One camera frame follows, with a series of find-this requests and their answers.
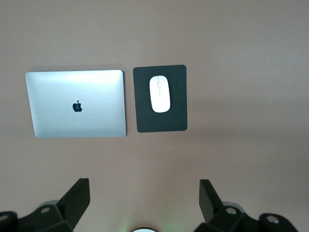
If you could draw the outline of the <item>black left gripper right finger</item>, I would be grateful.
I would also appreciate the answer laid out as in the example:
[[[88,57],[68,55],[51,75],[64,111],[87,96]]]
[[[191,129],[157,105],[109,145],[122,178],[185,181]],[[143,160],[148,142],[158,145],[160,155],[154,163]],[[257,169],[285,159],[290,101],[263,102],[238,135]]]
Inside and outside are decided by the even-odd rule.
[[[253,219],[238,207],[224,205],[211,182],[199,182],[199,206],[205,222],[196,232],[296,232],[295,226],[285,217],[264,213]]]

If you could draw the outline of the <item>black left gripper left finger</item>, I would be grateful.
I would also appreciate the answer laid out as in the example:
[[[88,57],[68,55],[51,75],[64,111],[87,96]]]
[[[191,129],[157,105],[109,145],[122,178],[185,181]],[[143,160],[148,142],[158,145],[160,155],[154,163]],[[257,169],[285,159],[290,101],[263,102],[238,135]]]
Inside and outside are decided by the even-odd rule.
[[[80,178],[59,201],[42,204],[19,218],[14,211],[0,213],[2,232],[72,232],[90,204],[88,178]]]

